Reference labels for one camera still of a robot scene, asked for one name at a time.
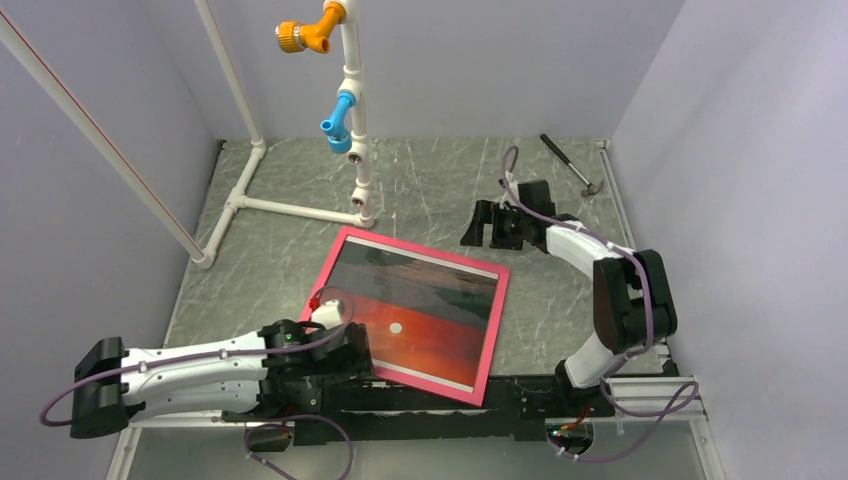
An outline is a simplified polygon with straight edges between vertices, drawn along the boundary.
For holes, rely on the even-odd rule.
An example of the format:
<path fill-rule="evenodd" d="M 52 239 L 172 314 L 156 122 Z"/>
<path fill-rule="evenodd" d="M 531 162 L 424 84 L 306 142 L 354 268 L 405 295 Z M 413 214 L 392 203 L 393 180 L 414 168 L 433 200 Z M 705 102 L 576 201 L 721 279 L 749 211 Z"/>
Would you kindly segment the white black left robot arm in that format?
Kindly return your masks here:
<path fill-rule="evenodd" d="M 70 435 L 99 438 L 131 422 L 221 410 L 272 420 L 312 412 L 318 390 L 372 372 L 361 323 L 280 320 L 229 340 L 173 349 L 99 340 L 74 369 Z"/>

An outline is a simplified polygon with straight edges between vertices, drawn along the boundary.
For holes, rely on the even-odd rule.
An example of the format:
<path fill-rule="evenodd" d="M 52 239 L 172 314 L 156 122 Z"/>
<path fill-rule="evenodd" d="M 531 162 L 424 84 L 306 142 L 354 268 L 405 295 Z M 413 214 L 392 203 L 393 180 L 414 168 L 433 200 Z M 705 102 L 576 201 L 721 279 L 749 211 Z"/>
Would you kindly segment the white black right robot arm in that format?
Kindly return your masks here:
<path fill-rule="evenodd" d="M 603 239 L 577 217 L 556 211 L 544 180 L 506 185 L 500 201 L 479 200 L 460 240 L 463 246 L 519 251 L 529 244 L 565 261 L 592 282 L 593 333 L 560 362 L 565 377 L 551 388 L 557 411 L 574 415 L 595 387 L 629 354 L 676 333 L 678 317 L 662 256 Z M 490 239 L 484 237 L 491 226 Z"/>

